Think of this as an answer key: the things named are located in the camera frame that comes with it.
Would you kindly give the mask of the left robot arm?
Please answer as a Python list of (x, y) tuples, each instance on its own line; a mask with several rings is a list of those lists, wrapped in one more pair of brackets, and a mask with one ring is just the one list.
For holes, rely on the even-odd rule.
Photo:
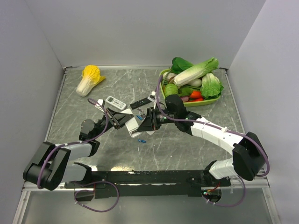
[(86, 188), (92, 182), (92, 169), (81, 163), (70, 161), (91, 157), (99, 149), (100, 134), (110, 128), (120, 129), (133, 118), (130, 109), (116, 112), (107, 108), (102, 119), (94, 122), (86, 119), (81, 123), (79, 140), (71, 143), (54, 144), (43, 142), (23, 172), (23, 179), (36, 184), (40, 189), (54, 190), (62, 182), (75, 181)]

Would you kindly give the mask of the white grey-faced remote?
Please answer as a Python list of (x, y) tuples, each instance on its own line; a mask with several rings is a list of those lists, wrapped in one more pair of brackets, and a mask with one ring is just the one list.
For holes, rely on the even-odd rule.
[(136, 118), (135, 118), (132, 110), (128, 108), (128, 109), (125, 109), (125, 110), (121, 111), (121, 113), (132, 115), (132, 117), (129, 119), (129, 121), (127, 121), (125, 123), (125, 126), (126, 126), (128, 132), (129, 132), (131, 138), (136, 138), (139, 135), (141, 135), (142, 133), (137, 131), (137, 129), (139, 127), (139, 124), (137, 123)]

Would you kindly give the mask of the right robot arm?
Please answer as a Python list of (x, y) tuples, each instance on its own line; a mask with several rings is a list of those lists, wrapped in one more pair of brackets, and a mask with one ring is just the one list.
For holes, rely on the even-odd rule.
[(254, 133), (242, 134), (218, 126), (188, 111), (177, 95), (167, 96), (165, 103), (164, 110), (159, 107), (147, 109), (146, 118), (138, 127), (138, 132), (156, 131), (162, 124), (174, 123), (181, 132), (207, 140), (227, 151), (232, 156), (230, 159), (213, 161), (205, 168), (204, 181), (209, 186), (229, 176), (252, 181), (259, 175), (267, 162), (267, 155)]

